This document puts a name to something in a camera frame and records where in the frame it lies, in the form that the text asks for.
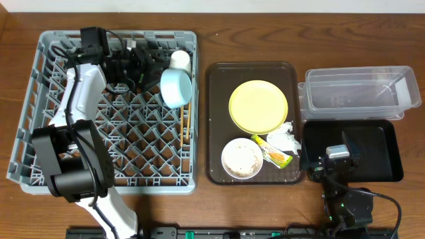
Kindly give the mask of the white cup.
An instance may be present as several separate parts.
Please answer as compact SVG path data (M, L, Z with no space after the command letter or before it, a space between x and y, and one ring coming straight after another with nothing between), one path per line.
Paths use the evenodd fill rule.
M170 58L170 69L183 70L189 76L192 72L191 58L184 50L176 50L172 53Z

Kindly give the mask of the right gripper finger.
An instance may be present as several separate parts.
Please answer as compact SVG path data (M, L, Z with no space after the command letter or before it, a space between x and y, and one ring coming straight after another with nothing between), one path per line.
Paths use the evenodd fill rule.
M304 138L301 139L301 156L300 156L300 161L309 161L309 157L308 157L308 145L305 141Z
M342 135L342 139L344 144L346 145L350 156L352 159L360 159L361 158L361 152L359 150L359 148L356 146L355 142L353 140L351 140L348 136L347 133L345 133L344 131L342 131L341 133Z

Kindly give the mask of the wooden chopstick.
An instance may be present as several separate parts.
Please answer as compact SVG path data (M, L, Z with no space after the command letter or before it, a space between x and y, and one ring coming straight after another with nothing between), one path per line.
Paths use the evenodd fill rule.
M184 106L180 107L180 147L183 147L183 135L184 135Z
M188 104L188 116L187 116L187 134L186 139L189 140L190 138L190 125L191 125L191 102Z

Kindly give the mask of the light blue bowl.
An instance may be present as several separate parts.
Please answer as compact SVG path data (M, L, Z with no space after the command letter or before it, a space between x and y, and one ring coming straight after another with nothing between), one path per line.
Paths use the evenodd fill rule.
M168 108L185 106L192 97L191 79L184 70L166 69L161 75L160 92Z

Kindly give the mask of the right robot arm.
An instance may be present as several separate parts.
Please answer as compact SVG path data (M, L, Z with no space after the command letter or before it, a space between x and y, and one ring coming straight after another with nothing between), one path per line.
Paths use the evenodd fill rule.
M327 147L325 155L316 161L300 163L310 180L323 185L325 212L330 219L327 234L332 238L373 221L373 198L367 195L370 191L348 189L349 177L359 168L360 151L346 132L341 138L342 144Z

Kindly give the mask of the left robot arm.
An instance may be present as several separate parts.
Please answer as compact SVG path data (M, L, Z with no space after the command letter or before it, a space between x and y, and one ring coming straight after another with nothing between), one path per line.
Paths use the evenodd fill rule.
M33 130L32 144L50 193L87 210L106 238L137 238L137 214L124 202L114 183L114 166L94 120L109 83L127 84L133 91L153 64L148 53L125 46L88 44L66 59L67 84L59 109L46 127Z

